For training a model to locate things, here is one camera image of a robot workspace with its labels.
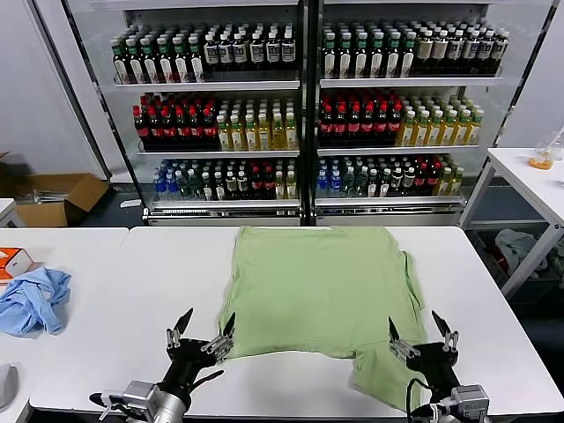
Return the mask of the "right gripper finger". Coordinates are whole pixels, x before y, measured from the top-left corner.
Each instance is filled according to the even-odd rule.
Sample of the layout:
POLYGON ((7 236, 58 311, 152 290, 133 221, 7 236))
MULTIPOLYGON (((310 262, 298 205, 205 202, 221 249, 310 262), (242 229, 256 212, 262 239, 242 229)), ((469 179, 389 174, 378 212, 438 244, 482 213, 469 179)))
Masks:
POLYGON ((459 332, 457 330, 452 331, 448 323, 441 318, 434 310, 432 311, 432 317, 434 322, 443 336, 443 350, 445 352, 457 352, 457 343, 459 340, 459 332))
POLYGON ((399 336, 397 328, 391 318, 389 318, 389 335, 389 349, 399 360, 419 357, 419 350, 416 350, 411 344, 399 336))

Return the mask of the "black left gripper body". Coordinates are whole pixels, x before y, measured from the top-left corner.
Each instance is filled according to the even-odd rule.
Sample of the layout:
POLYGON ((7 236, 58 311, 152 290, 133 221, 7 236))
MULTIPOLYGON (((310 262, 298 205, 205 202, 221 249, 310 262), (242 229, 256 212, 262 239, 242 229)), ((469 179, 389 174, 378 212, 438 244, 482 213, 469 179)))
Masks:
POLYGON ((223 374, 218 370, 197 380, 199 372, 214 367, 217 359, 202 350, 208 341, 183 338, 179 347, 169 349, 170 367, 160 382, 160 390, 177 397, 188 397, 193 390, 223 374))

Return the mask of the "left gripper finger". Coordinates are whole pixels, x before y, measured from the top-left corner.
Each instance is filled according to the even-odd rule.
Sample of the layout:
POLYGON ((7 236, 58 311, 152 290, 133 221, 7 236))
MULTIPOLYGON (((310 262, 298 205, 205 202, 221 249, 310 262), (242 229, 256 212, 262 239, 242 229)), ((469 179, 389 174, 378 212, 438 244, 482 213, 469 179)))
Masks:
POLYGON ((176 322, 173 329, 166 329, 167 349, 178 348, 181 346, 180 340, 184 331, 189 325, 190 318, 193 314, 193 308, 190 308, 184 315, 182 315, 176 322))
POLYGON ((203 353, 209 355, 227 355, 233 346, 235 313, 232 313, 225 328, 213 340, 201 347, 203 353))

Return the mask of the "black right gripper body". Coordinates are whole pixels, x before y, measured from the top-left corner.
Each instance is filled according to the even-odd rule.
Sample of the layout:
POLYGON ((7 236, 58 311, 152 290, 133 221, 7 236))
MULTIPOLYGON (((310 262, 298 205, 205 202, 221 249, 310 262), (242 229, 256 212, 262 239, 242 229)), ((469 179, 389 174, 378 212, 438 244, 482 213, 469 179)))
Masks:
POLYGON ((415 345, 412 349, 413 352, 406 359, 406 366, 424 375, 432 392, 431 398, 450 397, 452 389, 458 386, 458 379, 453 370, 458 351, 450 347, 444 350, 444 344, 439 342, 415 345))

